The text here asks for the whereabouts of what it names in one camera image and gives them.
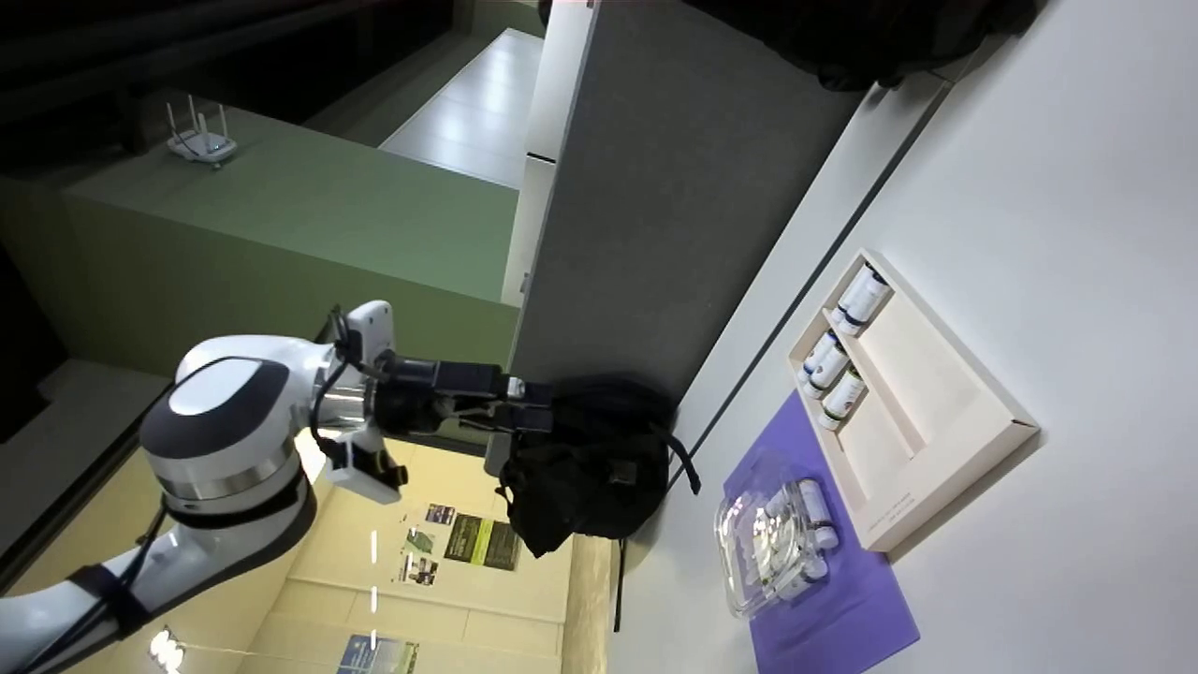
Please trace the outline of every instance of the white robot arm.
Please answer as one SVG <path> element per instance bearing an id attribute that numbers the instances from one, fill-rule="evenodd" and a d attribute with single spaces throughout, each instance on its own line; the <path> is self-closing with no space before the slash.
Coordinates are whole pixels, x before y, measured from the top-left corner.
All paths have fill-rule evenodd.
<path id="1" fill-rule="evenodd" d="M 176 524 L 156 534 L 156 515 L 135 551 L 0 599 L 0 670 L 64 670 L 304 538 L 314 520 L 292 449 L 304 428 L 327 449 L 332 482 L 397 502 L 403 467 L 386 455 L 376 423 L 338 442 L 317 435 L 332 377 L 377 364 L 392 364 L 392 316 L 377 299 L 341 321 L 338 343 L 216 338 L 191 348 L 139 435 Z"/>

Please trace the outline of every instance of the gray panel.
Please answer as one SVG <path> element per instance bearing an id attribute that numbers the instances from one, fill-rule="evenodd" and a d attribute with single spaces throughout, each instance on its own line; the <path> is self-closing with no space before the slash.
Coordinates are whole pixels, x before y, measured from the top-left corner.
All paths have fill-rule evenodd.
<path id="1" fill-rule="evenodd" d="M 685 5 L 604 5 L 513 371 L 680 397 L 854 103 Z"/>

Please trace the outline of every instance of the purple paper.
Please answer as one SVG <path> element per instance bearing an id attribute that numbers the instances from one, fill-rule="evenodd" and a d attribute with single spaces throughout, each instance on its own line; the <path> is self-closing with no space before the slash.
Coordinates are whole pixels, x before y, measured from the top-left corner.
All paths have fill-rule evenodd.
<path id="1" fill-rule="evenodd" d="M 815 475 L 823 482 L 844 548 L 828 556 L 828 584 L 752 618 L 762 674 L 860 674 L 921 640 L 894 574 L 860 551 L 848 505 L 828 475 L 820 442 L 789 397 L 771 428 L 752 442 L 724 495 L 775 495 L 783 482 Z"/>

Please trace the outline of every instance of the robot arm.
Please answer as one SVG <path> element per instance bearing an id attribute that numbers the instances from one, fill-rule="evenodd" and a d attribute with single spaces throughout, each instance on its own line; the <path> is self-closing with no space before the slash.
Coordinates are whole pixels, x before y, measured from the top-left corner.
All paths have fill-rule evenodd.
<path id="1" fill-rule="evenodd" d="M 362 423 L 327 439 L 322 399 L 348 368 L 366 381 Z M 397 502 L 410 475 L 381 449 L 381 435 L 430 432 L 446 417 L 503 405 L 513 389 L 521 387 L 498 368 L 397 361 L 392 316 L 377 299 L 345 319 L 338 343 L 202 342 L 141 419 L 141 447 L 164 489 L 161 509 L 176 524 L 64 584 L 0 599 L 0 674 L 64 670 L 304 538 L 314 520 L 314 495 L 292 447 L 304 428 L 331 455 L 338 488 Z"/>

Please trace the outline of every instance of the shelf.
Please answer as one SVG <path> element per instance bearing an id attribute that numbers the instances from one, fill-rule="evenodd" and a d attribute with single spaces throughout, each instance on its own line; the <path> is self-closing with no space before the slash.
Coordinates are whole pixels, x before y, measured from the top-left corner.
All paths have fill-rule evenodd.
<path id="1" fill-rule="evenodd" d="M 833 312 L 860 266 L 873 266 L 891 283 L 891 297 L 854 338 L 833 331 Z M 820 428 L 820 397 L 803 389 L 803 364 L 828 331 L 869 387 L 838 432 Z M 880 553 L 900 551 L 971 482 L 1037 435 L 1020 405 L 876 253 L 856 253 L 844 271 L 823 312 L 803 331 L 789 368 L 851 524 L 860 548 Z"/>

